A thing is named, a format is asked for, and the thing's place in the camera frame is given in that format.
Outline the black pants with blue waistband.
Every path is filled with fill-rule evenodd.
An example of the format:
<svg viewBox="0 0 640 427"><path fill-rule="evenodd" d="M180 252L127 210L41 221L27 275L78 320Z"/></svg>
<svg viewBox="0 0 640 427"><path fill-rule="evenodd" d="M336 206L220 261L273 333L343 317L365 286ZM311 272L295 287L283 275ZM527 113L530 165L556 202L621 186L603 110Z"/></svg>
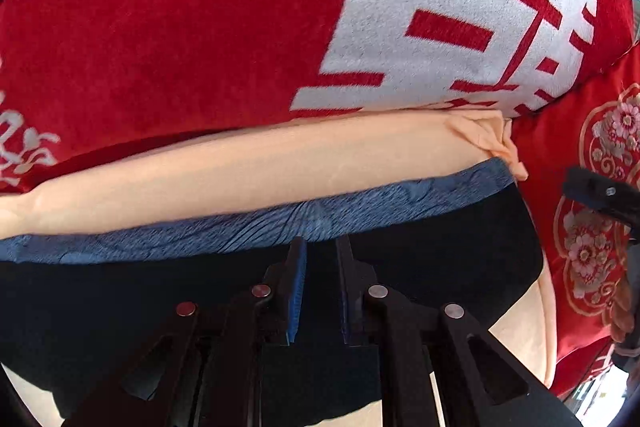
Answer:
<svg viewBox="0 0 640 427"><path fill-rule="evenodd" d="M406 181L249 213L1 244L1 361L50 391L62 416L183 301L226 303L308 246L302 324L337 333L335 242L413 303L457 303L494 325L539 277L544 256L506 165L489 159Z"/></svg>

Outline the red floral embroidered cushion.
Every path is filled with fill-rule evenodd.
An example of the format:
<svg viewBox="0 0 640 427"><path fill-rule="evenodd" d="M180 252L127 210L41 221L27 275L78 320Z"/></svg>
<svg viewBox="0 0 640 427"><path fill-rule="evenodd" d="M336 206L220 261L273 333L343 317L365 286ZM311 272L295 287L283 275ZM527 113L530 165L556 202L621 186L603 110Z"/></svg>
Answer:
<svg viewBox="0 0 640 427"><path fill-rule="evenodd" d="M568 395L608 365L612 308L626 273L629 230L566 198L567 169L639 184L639 49L532 115L512 140L528 171L521 191L549 263L556 304L552 392Z"/></svg>

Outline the peach sofa seat cushion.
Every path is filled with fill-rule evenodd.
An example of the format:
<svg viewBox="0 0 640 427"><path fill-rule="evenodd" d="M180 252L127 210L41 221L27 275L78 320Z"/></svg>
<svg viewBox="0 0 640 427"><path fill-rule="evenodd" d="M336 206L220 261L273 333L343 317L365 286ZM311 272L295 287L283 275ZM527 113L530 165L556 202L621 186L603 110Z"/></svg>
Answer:
<svg viewBox="0 0 640 427"><path fill-rule="evenodd" d="M104 234L249 213L443 178L489 159L506 165L516 188L526 179L512 140L512 121L498 110L410 110L224 132L61 176L24 195L3 197L1 244L26 234ZM524 295L494 325L484 327L542 383L552 382L555 299L545 257L539 277ZM62 416L50 391L25 381L2 361L1 374L38 425L58 426L73 415ZM372 357L350 355L343 347L341 329L310 343L300 341L297 334L292 350L268 367L266 380L270 425L381 422Z"/></svg>

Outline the red blanket with white characters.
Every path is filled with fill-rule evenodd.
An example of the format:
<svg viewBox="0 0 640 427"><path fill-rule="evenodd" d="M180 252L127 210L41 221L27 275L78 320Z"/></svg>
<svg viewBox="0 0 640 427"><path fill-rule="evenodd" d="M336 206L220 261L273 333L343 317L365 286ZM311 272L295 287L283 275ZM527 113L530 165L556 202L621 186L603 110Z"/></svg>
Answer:
<svg viewBox="0 0 640 427"><path fill-rule="evenodd" d="M520 116L633 31L631 0L1 0L1 188L300 117Z"/></svg>

